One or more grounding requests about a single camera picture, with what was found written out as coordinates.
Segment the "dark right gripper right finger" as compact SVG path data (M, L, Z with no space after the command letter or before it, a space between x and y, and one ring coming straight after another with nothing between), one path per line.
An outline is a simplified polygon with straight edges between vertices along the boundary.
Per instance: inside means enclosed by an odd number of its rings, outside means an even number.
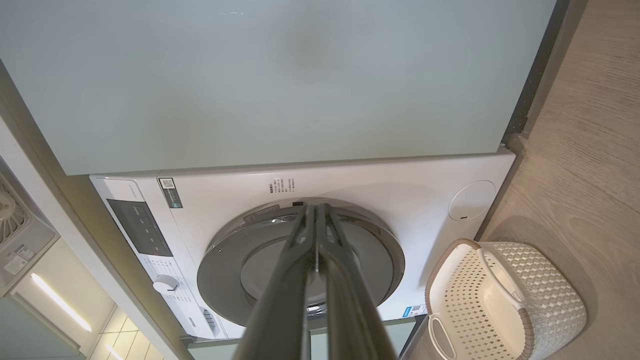
M329 360L397 360L338 214L318 205L318 255L325 262Z

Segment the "white appliance with vent grille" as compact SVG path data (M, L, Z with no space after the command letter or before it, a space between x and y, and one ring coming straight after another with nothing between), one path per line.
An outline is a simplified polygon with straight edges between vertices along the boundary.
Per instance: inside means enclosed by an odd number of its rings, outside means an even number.
M0 170L0 298L60 235L9 170Z

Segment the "dark grey display control panel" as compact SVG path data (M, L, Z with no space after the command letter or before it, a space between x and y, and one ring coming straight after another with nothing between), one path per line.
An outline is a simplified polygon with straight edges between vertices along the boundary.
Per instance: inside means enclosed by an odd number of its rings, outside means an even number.
M135 250L142 255L172 257L167 242L145 202L107 199Z

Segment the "white front-load washing machine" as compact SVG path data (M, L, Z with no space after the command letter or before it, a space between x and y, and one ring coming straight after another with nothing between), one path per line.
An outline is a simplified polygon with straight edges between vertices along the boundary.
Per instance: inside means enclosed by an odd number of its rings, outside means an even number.
M408 306L425 304L438 257L452 241L473 239L489 211L455 221L448 214L451 200L482 180L494 183L496 198L514 160L514 153L501 148L474 155L92 174L90 180L151 282L164 274L180 283L173 294L160 295L185 332L221 341L242 337L246 325L206 305L197 275L212 239L236 217L289 198L338 199L377 214L405 257L398 287L376 305L382 321L395 321ZM173 178L183 208L169 208L158 178ZM173 256L138 253L108 199L145 202Z

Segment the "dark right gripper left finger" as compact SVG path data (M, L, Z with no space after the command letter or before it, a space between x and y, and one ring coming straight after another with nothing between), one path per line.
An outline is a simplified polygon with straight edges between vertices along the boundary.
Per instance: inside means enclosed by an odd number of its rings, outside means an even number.
M317 207L295 219L232 360L310 360L307 285L316 270Z

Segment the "grey QR code sticker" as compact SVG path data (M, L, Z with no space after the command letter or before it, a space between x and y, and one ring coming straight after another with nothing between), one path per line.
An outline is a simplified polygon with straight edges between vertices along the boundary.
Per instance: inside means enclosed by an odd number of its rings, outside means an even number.
M174 179L171 177L159 177L157 179L163 196L167 202L169 208L183 208L182 200L180 199L178 189L175 185Z

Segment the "round dark glass washer door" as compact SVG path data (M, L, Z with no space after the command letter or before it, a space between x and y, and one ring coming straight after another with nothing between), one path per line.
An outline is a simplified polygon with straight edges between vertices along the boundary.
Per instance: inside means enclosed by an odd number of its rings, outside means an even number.
M215 234L197 275L198 292L211 310L234 324L249 323L295 219L308 203L333 207L375 305L395 292L405 272L405 256L382 218L344 200L286 198L237 216Z

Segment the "white washing machine dial knob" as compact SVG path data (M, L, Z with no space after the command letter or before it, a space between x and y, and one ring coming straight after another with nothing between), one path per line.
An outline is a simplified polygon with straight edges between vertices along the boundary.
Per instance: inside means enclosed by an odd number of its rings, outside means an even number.
M180 282L173 276L160 274L152 281L152 287L162 295L169 295L180 287Z

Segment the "pale green plain cabinet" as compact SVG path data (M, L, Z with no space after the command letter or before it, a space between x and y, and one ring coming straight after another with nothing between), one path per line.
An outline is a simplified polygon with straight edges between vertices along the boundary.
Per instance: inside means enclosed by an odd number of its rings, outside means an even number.
M68 175L493 153L558 0L0 0Z

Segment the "white perforated basket brown rim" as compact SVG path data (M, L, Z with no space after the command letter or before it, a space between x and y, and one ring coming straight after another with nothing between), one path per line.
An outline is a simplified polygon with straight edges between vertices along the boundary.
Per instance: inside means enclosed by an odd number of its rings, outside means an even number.
M430 274L425 303L442 360L545 360L587 320L565 276L517 242L453 241Z

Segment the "round white filter cap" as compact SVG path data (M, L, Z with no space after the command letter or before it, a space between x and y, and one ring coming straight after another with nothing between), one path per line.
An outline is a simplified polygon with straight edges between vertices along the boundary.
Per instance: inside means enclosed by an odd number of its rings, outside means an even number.
M448 215L454 221L478 217L493 204L496 185L489 180L478 180L460 189L450 201Z

